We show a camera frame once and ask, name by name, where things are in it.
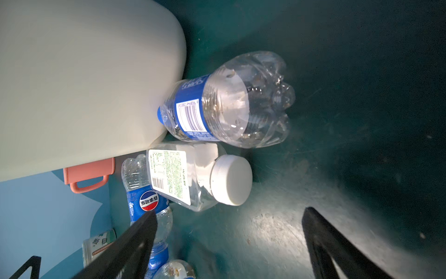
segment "barcode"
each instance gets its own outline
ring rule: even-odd
[[[199,99],[178,103],[177,114],[185,132],[207,132],[201,119]]]
[[[164,190],[164,179],[152,177],[152,186]]]

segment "white plastic container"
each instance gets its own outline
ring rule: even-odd
[[[186,60],[152,0],[2,0],[0,181],[147,149]]]
[[[147,150],[147,166],[155,191],[193,211],[241,205],[251,192],[248,161],[227,155],[219,143],[160,143]]]

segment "pepsi logo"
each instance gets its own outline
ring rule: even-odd
[[[158,202],[158,194],[155,191],[147,191],[140,197],[140,206],[144,211],[154,210]]]

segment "plastic waste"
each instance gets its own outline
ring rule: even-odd
[[[284,110],[295,100],[294,89],[283,82],[285,66],[270,51],[239,55],[210,75],[178,82],[158,119],[186,142],[242,148],[281,143],[290,131]]]
[[[147,150],[147,164],[153,189],[193,211],[241,205],[251,192],[248,161],[227,155],[219,143],[160,143]]]
[[[173,260],[163,265],[153,279],[196,279],[196,276],[190,264],[182,260]]]
[[[172,230],[172,210],[169,207],[169,201],[158,195],[150,186],[145,155],[140,154],[136,158],[126,159],[122,164],[121,176],[127,191],[130,224],[147,211],[155,210],[158,228],[153,246],[164,242]]]
[[[116,233],[113,229],[101,233],[97,236],[86,239],[82,242],[82,258],[84,267],[106,250],[116,240]]]

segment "white product label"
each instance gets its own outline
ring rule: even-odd
[[[185,151],[151,149],[149,169],[154,190],[190,205]]]
[[[185,132],[207,132],[200,114],[200,100],[177,103],[178,121]]]

